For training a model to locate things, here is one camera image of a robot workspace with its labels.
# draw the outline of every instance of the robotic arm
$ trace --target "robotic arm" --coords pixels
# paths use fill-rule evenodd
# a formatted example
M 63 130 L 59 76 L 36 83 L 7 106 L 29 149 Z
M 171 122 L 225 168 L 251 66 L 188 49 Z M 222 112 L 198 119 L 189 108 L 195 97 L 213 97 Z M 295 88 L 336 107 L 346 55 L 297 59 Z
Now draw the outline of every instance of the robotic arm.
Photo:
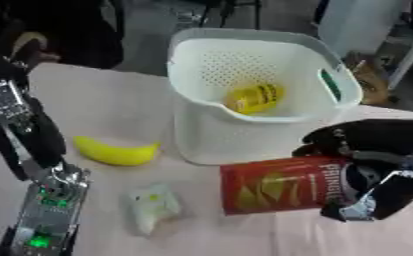
M 12 54 L 22 30 L 13 22 L 0 35 L 0 153 L 15 176 L 31 184 L 0 255 L 70 255 L 89 171 L 65 162 L 62 135 L 29 94 L 27 75 L 38 63 L 40 43 L 31 40 Z
M 322 215 L 340 221 L 382 220 L 413 202 L 413 120 L 348 122 L 316 130 L 303 142 L 293 155 L 343 156 L 381 177 L 358 201 L 329 202 Z

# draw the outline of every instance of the table surface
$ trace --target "table surface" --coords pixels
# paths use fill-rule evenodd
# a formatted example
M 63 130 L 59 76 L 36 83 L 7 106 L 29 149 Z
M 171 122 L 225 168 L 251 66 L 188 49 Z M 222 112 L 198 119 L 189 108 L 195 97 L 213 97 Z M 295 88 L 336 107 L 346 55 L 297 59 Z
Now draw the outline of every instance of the table surface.
M 68 162 L 92 171 L 74 256 L 413 255 L 413 205 L 375 223 L 338 223 L 317 210 L 224 217 L 218 168 L 189 164 L 174 146 L 166 78 L 42 64 L 31 84 L 67 140 Z M 413 118 L 413 113 L 361 106 L 346 119 L 362 118 Z M 112 167 L 79 156 L 71 144 L 75 135 L 124 146 L 161 141 L 162 146 L 149 164 Z M 161 182 L 180 197 L 184 215 L 150 238 L 139 236 L 127 194 Z M 26 187 L 0 157 L 0 239 L 14 224 Z

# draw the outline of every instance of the black chair leg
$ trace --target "black chair leg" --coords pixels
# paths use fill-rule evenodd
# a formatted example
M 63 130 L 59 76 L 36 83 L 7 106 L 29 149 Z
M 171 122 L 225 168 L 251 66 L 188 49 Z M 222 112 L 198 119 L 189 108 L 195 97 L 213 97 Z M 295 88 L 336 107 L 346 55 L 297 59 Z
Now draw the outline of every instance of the black chair leg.
M 320 24 L 321 20 L 324 17 L 324 13 L 326 12 L 327 6 L 329 5 L 329 0 L 321 0 L 318 4 L 318 7 L 315 9 L 315 14 L 313 15 L 313 22 L 316 24 Z
M 220 27 L 224 27 L 226 24 L 226 20 L 234 13 L 234 9 L 236 7 L 236 0 L 226 0 L 225 6 L 223 7 L 220 16 L 222 20 L 220 22 Z
M 254 6 L 254 29 L 260 29 L 260 9 L 262 7 L 261 0 L 255 0 Z
M 204 23 L 206 22 L 206 19 L 211 9 L 212 9 L 211 5 L 206 5 L 203 11 L 203 15 L 201 16 L 200 23 L 198 24 L 198 27 L 202 28 L 204 26 Z

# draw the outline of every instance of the yellow banana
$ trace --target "yellow banana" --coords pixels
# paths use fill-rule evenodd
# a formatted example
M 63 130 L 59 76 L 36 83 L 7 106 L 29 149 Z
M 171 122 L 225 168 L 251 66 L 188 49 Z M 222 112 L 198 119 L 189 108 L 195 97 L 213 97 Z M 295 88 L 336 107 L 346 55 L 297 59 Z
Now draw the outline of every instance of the yellow banana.
M 149 162 L 154 158 L 159 147 L 159 143 L 134 148 L 113 147 L 86 136 L 75 136 L 74 145 L 82 155 L 92 160 L 123 166 Z

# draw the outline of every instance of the basket handle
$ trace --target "basket handle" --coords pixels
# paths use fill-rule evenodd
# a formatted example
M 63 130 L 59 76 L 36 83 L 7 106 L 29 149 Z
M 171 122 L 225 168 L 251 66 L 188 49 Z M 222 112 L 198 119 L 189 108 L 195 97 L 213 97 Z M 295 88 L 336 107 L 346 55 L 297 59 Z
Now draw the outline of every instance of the basket handle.
M 340 88 L 338 88 L 337 82 L 332 77 L 332 75 L 322 68 L 318 72 L 318 76 L 321 78 L 319 80 L 330 90 L 333 98 L 337 102 L 340 102 L 342 98 L 342 93 Z

